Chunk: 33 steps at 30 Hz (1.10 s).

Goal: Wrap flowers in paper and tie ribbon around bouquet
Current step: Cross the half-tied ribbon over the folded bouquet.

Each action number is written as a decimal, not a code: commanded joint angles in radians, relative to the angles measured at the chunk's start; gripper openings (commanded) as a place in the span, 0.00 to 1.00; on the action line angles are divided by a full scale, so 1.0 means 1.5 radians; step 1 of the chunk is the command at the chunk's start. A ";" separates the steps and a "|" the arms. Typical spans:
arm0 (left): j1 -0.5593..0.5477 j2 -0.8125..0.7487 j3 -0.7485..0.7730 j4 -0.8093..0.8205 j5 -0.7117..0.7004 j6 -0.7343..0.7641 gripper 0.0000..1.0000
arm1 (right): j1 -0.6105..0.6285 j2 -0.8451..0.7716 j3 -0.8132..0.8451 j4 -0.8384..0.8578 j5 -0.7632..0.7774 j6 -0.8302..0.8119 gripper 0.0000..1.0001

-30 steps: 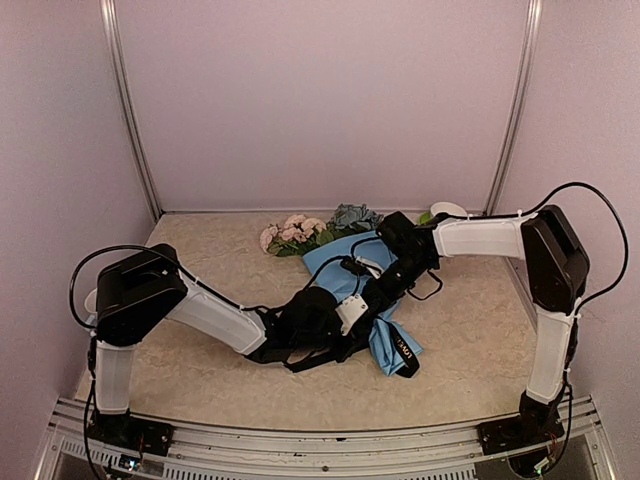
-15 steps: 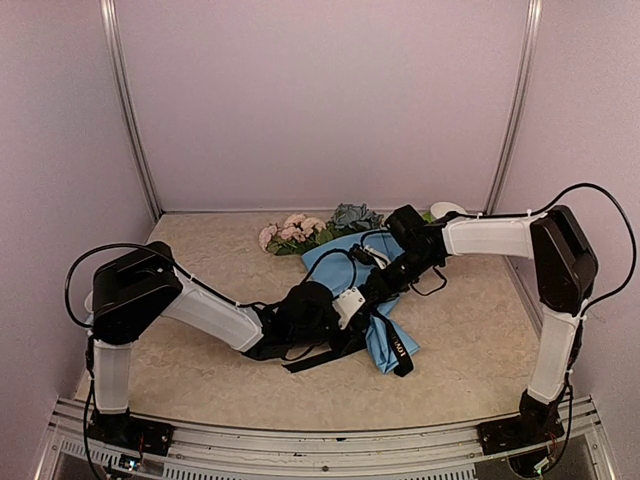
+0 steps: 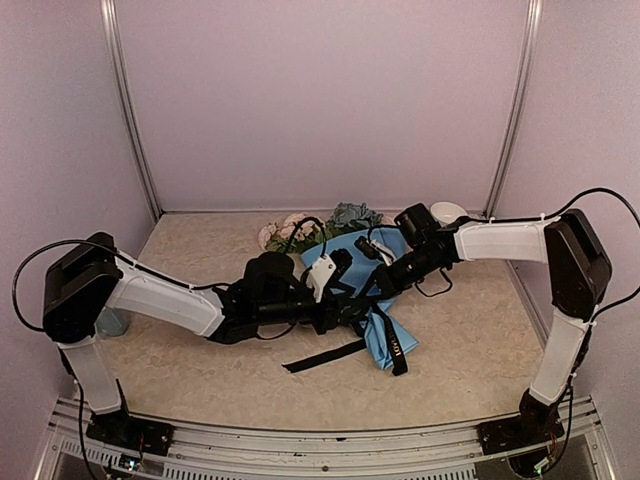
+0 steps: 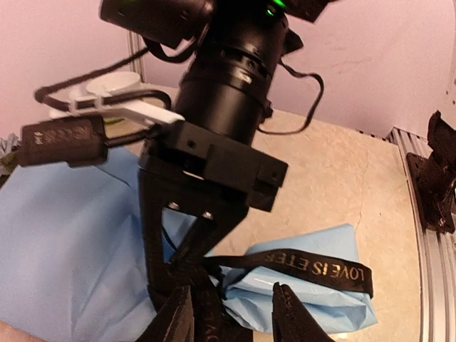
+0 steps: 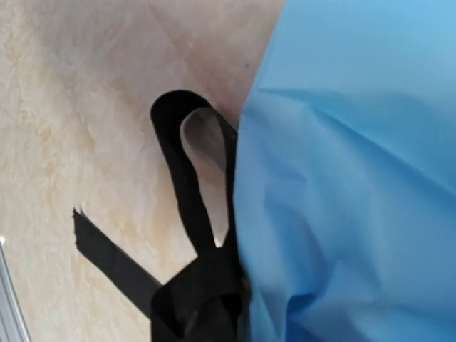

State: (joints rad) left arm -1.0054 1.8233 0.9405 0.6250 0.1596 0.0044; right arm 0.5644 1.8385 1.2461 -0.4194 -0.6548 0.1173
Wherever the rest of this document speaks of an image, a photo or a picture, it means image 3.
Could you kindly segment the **small pink rose stem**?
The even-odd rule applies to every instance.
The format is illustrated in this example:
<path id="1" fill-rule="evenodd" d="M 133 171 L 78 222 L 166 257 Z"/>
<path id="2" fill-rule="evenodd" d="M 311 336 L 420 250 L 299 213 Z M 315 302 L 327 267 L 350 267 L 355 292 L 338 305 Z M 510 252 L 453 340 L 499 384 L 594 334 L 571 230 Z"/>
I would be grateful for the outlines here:
<path id="1" fill-rule="evenodd" d="M 291 226 L 279 226 L 276 223 L 265 225 L 258 233 L 258 245 L 263 251 L 282 252 L 291 235 Z"/>

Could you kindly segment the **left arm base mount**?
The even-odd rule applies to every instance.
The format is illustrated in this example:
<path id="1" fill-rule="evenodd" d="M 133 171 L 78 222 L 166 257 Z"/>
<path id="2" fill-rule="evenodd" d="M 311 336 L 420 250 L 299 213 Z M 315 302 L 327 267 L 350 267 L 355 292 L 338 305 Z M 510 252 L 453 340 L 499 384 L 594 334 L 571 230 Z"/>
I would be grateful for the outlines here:
<path id="1" fill-rule="evenodd" d="M 92 440 L 111 446 L 165 457 L 173 439 L 174 426 L 133 416 L 122 402 L 117 411 L 93 413 L 86 434 Z"/>

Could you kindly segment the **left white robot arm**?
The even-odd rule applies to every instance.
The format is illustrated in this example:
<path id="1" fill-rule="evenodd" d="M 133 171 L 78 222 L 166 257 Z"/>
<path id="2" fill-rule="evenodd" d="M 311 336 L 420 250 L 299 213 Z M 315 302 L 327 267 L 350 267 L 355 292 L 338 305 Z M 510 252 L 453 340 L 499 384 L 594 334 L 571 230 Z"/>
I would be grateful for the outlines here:
<path id="1" fill-rule="evenodd" d="M 45 273 L 42 322 L 27 327 L 57 345 L 91 412 L 101 416 L 102 430 L 121 445 L 133 443 L 140 424 L 126 412 L 123 391 L 97 340 L 96 323 L 105 310 L 139 313 L 231 345 L 258 337 L 266 325 L 310 325 L 324 334 L 357 321 L 364 308 L 354 288 L 342 281 L 352 265 L 345 249 L 323 250 L 301 275 L 295 274 L 290 256 L 264 252 L 250 259 L 233 283 L 194 285 L 122 252 L 106 232 L 54 242 L 31 253 L 14 273 L 13 300 L 27 265 L 61 246 L 68 252 Z"/>

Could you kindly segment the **blue wrapping paper sheet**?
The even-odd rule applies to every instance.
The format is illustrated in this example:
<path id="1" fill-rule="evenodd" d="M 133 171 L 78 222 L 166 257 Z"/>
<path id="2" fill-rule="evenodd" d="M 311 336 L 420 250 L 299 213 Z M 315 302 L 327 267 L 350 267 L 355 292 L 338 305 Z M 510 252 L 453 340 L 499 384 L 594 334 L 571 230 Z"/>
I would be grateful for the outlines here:
<path id="1" fill-rule="evenodd" d="M 418 341 L 389 315 L 395 297 L 384 295 L 374 283 L 372 274 L 380 264 L 357 248 L 361 237 L 357 231 L 327 242 L 326 256 L 333 261 L 332 272 L 339 278 L 325 285 L 323 299 L 315 305 L 311 319 L 319 335 L 346 326 L 354 330 L 358 340 L 287 364 L 289 372 L 308 370 L 364 349 L 380 369 L 390 368 L 395 376 L 408 371 L 406 355 L 417 347 Z"/>

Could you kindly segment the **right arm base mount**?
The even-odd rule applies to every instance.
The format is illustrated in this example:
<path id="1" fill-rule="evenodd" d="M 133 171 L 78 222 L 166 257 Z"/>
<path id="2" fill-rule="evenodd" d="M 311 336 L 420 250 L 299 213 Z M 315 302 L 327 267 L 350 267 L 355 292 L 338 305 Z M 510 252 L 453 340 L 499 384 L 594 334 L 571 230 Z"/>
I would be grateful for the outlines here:
<path id="1" fill-rule="evenodd" d="M 560 396 L 549 405 L 533 397 L 528 388 L 521 397 L 518 414 L 499 420 L 480 423 L 477 433 L 484 455 L 493 455 L 550 441 L 562 437 L 565 429 L 558 408 L 561 400 L 571 392 L 565 385 Z"/>

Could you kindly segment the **pink fake rose stem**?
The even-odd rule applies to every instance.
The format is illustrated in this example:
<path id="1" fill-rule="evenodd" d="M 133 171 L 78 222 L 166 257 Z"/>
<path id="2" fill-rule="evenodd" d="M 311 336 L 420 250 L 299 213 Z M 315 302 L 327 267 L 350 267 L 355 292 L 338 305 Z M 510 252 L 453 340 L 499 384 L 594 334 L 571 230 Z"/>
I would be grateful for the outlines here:
<path id="1" fill-rule="evenodd" d="M 284 253 L 302 253 L 326 240 L 324 221 L 304 213 L 292 214 L 284 221 L 280 236 Z"/>

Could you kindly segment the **blue fake hydrangea flower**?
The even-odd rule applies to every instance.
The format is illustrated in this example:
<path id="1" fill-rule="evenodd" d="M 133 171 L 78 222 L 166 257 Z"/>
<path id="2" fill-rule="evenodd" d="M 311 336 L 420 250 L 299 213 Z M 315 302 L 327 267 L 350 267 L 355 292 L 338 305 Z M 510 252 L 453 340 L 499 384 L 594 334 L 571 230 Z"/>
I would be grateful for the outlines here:
<path id="1" fill-rule="evenodd" d="M 340 202 L 326 222 L 327 230 L 338 236 L 380 225 L 384 215 L 370 209 L 366 203 Z"/>

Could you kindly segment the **black strap ribbon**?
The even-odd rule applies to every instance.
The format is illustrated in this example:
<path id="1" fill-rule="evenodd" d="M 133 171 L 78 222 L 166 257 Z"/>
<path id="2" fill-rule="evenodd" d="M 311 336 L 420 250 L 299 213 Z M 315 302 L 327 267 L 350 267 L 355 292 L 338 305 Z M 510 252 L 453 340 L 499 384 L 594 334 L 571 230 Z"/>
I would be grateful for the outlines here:
<path id="1" fill-rule="evenodd" d="M 395 298 L 385 298 L 381 293 L 366 296 L 369 307 L 363 320 L 357 320 L 359 339 L 338 348 L 289 363 L 283 367 L 289 373 L 300 373 L 366 350 L 377 367 L 390 369 L 393 376 L 408 372 L 407 355 L 419 345 L 419 341 L 391 314 Z"/>

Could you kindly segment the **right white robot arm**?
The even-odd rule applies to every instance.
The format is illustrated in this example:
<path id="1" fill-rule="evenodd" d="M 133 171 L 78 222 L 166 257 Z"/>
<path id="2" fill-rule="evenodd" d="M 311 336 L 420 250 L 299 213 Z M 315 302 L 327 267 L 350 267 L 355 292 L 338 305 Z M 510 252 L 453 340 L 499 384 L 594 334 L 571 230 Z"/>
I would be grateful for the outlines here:
<path id="1" fill-rule="evenodd" d="M 504 414 L 518 403 L 542 358 L 551 325 L 547 267 L 532 262 L 466 262 L 452 292 L 402 295 L 392 314 L 420 341 L 409 370 L 387 388 L 401 402 L 394 425 L 436 424 Z M 576 392 L 612 419 L 637 412 L 639 302 L 602 314 L 576 377 Z"/>

